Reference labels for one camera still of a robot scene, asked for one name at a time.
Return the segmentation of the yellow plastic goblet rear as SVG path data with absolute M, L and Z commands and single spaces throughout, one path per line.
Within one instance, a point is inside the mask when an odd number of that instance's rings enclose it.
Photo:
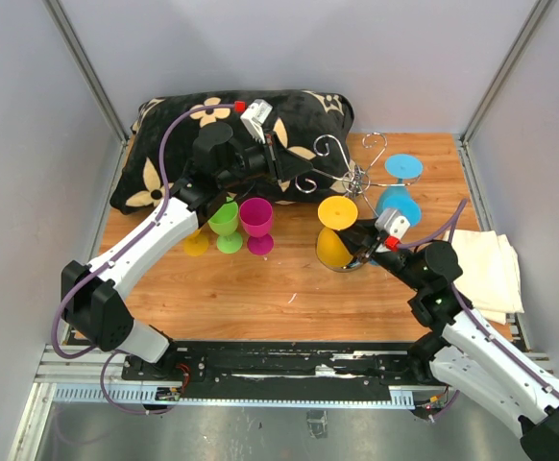
M 208 237 L 201 230 L 195 230 L 183 241 L 183 250 L 189 256 L 203 255 L 209 247 Z

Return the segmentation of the black floral plush pillow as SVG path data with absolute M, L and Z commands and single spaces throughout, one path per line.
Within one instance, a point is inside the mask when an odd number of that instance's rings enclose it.
M 129 155 L 110 205 L 124 215 L 158 206 L 165 186 L 172 185 L 182 174 L 200 129 L 215 122 L 230 125 L 236 140 L 245 148 L 254 146 L 238 114 L 226 105 L 235 101 L 250 104 L 255 99 L 263 99 L 273 107 L 266 127 L 272 129 L 274 122 L 281 119 L 288 134 L 287 150 L 310 160 L 314 169 L 291 182 L 261 179 L 254 185 L 237 186 L 230 194 L 250 192 L 279 205 L 319 203 L 328 196 L 340 195 L 333 179 L 316 172 L 341 177 L 347 171 L 346 162 L 354 163 L 347 135 L 355 115 L 346 96 L 302 89 L 217 90 L 157 97 L 140 106 L 131 126 Z

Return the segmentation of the aluminium frame post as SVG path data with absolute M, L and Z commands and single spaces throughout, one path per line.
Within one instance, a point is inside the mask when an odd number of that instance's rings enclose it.
M 512 76 L 526 48 L 535 37 L 549 11 L 555 4 L 556 1 L 554 0 L 537 0 L 534 3 L 520 27 L 517 36 L 502 59 L 493 80 L 487 86 L 482 98 L 476 106 L 466 128 L 458 137 L 460 144 L 464 148 L 467 148 L 474 139 L 491 107 Z
M 124 144 L 128 139 L 126 130 L 85 51 L 62 1 L 42 0 L 41 3 L 57 27 L 64 44 L 82 74 L 93 99 L 108 122 L 110 129 L 120 142 Z

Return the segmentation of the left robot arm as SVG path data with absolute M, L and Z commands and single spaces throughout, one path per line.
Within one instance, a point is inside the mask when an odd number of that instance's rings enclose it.
M 87 264 L 71 261 L 61 274 L 59 318 L 103 352 L 121 351 L 144 360 L 154 378 L 178 368 L 170 341 L 137 321 L 125 300 L 138 281 L 176 244 L 204 225 L 223 206 L 229 190 L 258 178 L 289 182 L 311 171 L 310 160 L 280 146 L 275 132 L 243 148 L 226 123 L 200 130 L 182 176 L 158 207 L 109 251 Z

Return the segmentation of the left aluminium frame post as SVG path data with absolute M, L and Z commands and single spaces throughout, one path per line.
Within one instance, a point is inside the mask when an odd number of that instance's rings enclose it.
M 93 99 L 108 122 L 110 129 L 120 142 L 124 144 L 128 139 L 126 130 L 85 51 L 62 1 L 42 0 L 41 3 L 57 27 L 64 44 L 82 74 Z

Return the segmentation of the magenta plastic goblet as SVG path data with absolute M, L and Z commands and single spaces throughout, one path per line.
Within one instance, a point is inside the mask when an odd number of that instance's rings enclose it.
M 273 227 L 273 207 L 262 198 L 244 201 L 239 208 L 239 218 L 243 230 L 248 234 L 247 248 L 254 255 L 267 255 L 274 248 L 271 236 Z

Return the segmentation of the yellow plastic goblet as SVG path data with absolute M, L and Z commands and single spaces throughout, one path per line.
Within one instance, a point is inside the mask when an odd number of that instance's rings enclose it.
M 201 230 L 195 230 L 183 241 L 183 250 L 189 256 L 203 255 L 209 247 L 208 237 Z
M 343 268 L 352 261 L 353 256 L 338 232 L 347 230 L 355 223 L 358 208 L 345 196 L 332 196 L 319 204 L 317 213 L 323 228 L 317 237 L 316 255 L 328 267 Z

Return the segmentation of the chrome wine glass rack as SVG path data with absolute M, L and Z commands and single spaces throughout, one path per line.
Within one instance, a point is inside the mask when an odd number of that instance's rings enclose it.
M 369 199 L 367 198 L 366 192 L 367 190 L 369 190 L 372 187 L 377 187 L 378 184 L 376 182 L 372 182 L 370 177 L 369 177 L 369 172 L 372 169 L 372 167 L 375 166 L 375 164 L 381 159 L 381 157 L 384 155 L 385 151 L 384 150 L 380 150 L 377 154 L 377 156 L 370 162 L 369 166 L 367 166 L 366 168 L 361 168 L 360 166 L 358 166 L 357 164 L 351 163 L 350 161 L 346 162 L 347 165 L 347 171 L 344 173 L 343 176 L 341 177 L 335 177 L 329 173 L 326 173 L 324 171 L 317 171 L 316 173 L 319 175 L 322 175 L 328 179 L 333 179 L 334 180 L 334 184 L 336 186 L 339 187 L 337 193 L 345 196 L 349 199 L 351 199 L 353 202 L 356 198 L 360 197 L 364 202 L 368 202 Z M 397 180 L 394 183 L 383 183 L 381 185 L 381 187 L 385 190 L 388 187 L 399 187 L 397 185 Z M 379 216 L 376 213 L 376 206 L 371 206 L 370 210 L 372 211 L 372 213 L 374 214 L 375 220 L 377 219 L 377 217 Z M 336 271 L 336 272 L 349 272 L 349 271 L 353 271 L 356 270 L 360 267 L 357 267 L 355 265 L 355 255 L 352 255 L 353 259 L 352 261 L 344 266 L 343 268 L 331 268 L 328 267 L 330 270 Z

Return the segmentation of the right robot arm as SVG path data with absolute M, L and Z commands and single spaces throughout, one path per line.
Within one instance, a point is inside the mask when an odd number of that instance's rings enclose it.
M 559 460 L 559 377 L 503 337 L 455 287 L 463 271 L 452 245 L 402 243 L 392 225 L 358 220 L 337 233 L 357 259 L 374 261 L 413 290 L 408 304 L 427 335 L 409 351 L 420 384 L 447 384 L 503 422 L 531 460 Z

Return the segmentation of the blue plastic goblet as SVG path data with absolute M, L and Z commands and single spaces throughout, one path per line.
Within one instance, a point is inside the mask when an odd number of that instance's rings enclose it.
M 377 200 L 376 213 L 380 215 L 386 208 L 397 209 L 412 227 L 417 226 L 422 220 L 421 208 L 412 199 L 407 187 L 386 188 Z
M 397 180 L 398 186 L 408 186 L 417 182 L 424 172 L 422 162 L 409 154 L 395 154 L 384 163 L 386 172 Z

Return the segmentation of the right aluminium frame post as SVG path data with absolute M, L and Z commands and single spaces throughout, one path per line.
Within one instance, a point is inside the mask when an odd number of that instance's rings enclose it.
M 474 139 L 491 107 L 512 76 L 526 48 L 535 37 L 549 11 L 555 4 L 556 1 L 554 0 L 537 0 L 534 3 L 520 27 L 517 36 L 502 59 L 493 80 L 487 86 L 482 98 L 476 106 L 466 128 L 458 137 L 460 144 L 464 148 L 467 148 Z

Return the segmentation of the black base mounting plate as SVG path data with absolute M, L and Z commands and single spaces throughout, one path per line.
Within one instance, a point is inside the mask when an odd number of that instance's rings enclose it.
M 382 402 L 394 388 L 440 389 L 408 342 L 176 341 L 156 364 L 128 354 L 126 381 L 167 385 L 187 376 L 188 399 Z

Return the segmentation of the white folded cloth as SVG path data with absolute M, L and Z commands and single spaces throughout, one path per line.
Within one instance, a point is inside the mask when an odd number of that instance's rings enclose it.
M 524 313 L 516 250 L 494 230 L 456 230 L 451 245 L 463 274 L 456 289 L 490 322 L 506 324 L 508 314 Z

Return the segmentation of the yellow plastic goblet front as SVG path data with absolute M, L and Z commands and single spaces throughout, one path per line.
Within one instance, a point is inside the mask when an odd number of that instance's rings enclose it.
M 338 232 L 347 230 L 355 223 L 358 208 L 345 196 L 332 196 L 319 204 L 317 213 L 323 228 L 317 237 L 316 255 L 328 267 L 343 268 L 352 261 L 353 256 Z

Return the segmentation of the green plastic goblet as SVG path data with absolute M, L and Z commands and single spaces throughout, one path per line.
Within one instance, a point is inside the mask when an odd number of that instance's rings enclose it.
M 227 255 L 238 252 L 243 245 L 243 237 L 238 231 L 238 203 L 226 201 L 208 220 L 211 230 L 217 235 L 217 249 Z

